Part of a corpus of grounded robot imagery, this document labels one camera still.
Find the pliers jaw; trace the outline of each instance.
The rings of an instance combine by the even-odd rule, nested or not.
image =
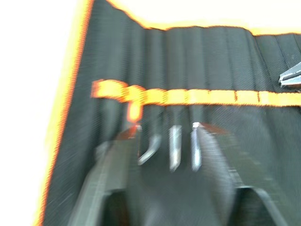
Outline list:
[[[282,88],[291,88],[301,91],[301,62],[282,73],[279,77]]]

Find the bent tool tip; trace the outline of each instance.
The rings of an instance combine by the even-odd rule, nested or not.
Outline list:
[[[147,151],[142,155],[138,156],[138,165],[141,166],[144,164],[150,157],[154,155],[154,153],[157,152],[161,144],[161,135],[155,134],[150,137],[150,146],[147,149]]]

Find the white background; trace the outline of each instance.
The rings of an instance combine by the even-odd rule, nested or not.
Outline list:
[[[0,2],[0,225],[31,225],[78,0]]]

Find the metal tool tip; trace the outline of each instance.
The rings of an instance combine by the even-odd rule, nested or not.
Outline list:
[[[182,126],[174,125],[169,129],[169,169],[174,172],[181,163]]]

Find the orange elastic strap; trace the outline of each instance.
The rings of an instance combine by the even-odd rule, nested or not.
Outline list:
[[[103,97],[116,99],[120,102],[128,101],[129,96],[126,92],[127,84],[116,80],[99,80],[92,84],[92,97]]]
[[[165,105],[186,105],[187,99],[187,90],[171,89],[166,92]]]
[[[207,89],[149,89],[130,86],[124,91],[125,83],[120,81],[96,81],[93,83],[93,97],[112,98],[122,101],[139,101],[140,105],[253,105],[253,106],[301,106],[301,93],[273,93],[252,90],[207,90]]]

